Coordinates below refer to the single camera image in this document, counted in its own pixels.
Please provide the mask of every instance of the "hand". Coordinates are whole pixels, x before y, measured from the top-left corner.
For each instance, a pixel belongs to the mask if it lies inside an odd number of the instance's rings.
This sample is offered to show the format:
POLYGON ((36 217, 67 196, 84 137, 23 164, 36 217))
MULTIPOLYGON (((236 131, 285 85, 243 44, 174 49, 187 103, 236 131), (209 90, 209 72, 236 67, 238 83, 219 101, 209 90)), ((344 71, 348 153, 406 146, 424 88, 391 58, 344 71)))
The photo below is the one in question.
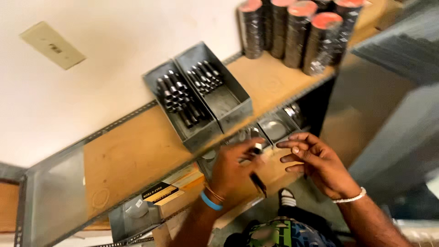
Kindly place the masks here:
POLYGON ((304 164, 285 170, 304 171, 319 190, 332 200, 352 198, 361 188, 351 177, 337 154, 311 133, 292 134, 288 141, 279 142, 278 148, 289 148, 291 154, 281 158, 282 163, 299 161, 304 164))
POLYGON ((260 155, 251 156, 247 152, 256 143, 263 143, 263 138, 253 138, 245 142, 222 146, 219 150, 218 159, 213 165, 212 182, 210 188, 218 195, 227 195, 237 188, 251 172, 264 164, 260 155), (251 163, 243 166, 240 160, 247 159, 251 163))

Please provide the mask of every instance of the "light switch plate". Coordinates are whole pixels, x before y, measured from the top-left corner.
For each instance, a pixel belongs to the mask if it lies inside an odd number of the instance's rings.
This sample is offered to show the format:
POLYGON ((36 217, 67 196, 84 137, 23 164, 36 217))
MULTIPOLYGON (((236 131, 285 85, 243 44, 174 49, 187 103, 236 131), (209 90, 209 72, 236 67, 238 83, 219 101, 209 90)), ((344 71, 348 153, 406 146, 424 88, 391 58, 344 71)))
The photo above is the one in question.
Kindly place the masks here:
POLYGON ((20 34, 20 37, 37 51, 64 69, 85 59, 77 49, 69 44, 46 22, 40 22, 20 34))

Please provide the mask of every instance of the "sneaker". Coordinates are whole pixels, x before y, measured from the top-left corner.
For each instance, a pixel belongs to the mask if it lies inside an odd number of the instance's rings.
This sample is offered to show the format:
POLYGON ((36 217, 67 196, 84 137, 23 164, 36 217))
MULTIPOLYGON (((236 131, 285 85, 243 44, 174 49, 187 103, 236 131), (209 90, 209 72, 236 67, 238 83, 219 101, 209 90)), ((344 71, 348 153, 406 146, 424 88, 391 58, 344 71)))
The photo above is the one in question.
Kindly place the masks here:
POLYGON ((279 208, 280 207, 295 207, 296 199, 293 192, 287 188, 282 188, 278 192, 279 194, 279 208))

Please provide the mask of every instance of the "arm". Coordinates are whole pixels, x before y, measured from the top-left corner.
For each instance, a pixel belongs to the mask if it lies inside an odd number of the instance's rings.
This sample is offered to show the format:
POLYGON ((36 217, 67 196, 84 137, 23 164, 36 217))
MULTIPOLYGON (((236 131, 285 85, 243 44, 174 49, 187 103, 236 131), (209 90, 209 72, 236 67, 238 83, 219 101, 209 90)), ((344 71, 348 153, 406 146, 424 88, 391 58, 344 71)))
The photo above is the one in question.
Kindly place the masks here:
MULTIPOLYGON (((210 188, 215 194, 227 200, 227 195, 248 178, 251 172, 263 164, 261 157, 252 157, 247 154, 251 147, 263 141, 263 138, 253 138, 236 145, 221 147, 218 159, 213 166, 212 182, 210 183, 210 188), (239 160, 243 158, 250 159, 252 162, 244 167, 239 164, 239 160)), ((213 203, 217 205, 222 203, 208 189, 205 189, 204 192, 213 203)), ((213 224, 219 216, 219 211, 213 210, 198 197, 184 220, 181 230, 169 247, 207 246, 213 224)))
MULTIPOLYGON (((332 200, 348 199, 360 194, 361 188, 350 176, 337 154, 310 133, 297 133, 279 148, 291 149, 281 162, 299 161, 302 165, 287 167, 286 171, 304 171, 319 190, 332 200)), ((399 233, 390 219, 368 196, 338 207, 355 239, 365 246, 409 247, 411 244, 399 233)))

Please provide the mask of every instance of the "red cap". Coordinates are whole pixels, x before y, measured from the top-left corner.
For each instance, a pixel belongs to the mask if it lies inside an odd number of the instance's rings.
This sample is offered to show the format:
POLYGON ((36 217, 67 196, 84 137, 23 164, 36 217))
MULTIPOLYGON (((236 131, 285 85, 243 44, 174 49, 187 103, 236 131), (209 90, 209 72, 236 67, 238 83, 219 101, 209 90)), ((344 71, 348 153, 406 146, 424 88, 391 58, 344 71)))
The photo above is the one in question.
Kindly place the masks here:
POLYGON ((271 0, 271 3, 273 5, 279 6, 279 7, 288 7, 292 3, 294 3, 296 0, 271 0))
POLYGON ((258 10, 261 6, 261 0, 247 0, 238 7, 238 10, 241 12, 254 12, 258 10))
POLYGON ((364 0, 336 0, 336 5, 348 8, 358 8, 363 5, 364 0))
POLYGON ((288 7, 288 13, 293 16, 313 16, 317 11, 317 4, 311 0, 295 2, 288 7))
POLYGON ((314 16, 311 24, 319 29, 331 29, 342 22, 343 18, 340 15, 332 12, 323 12, 314 16))

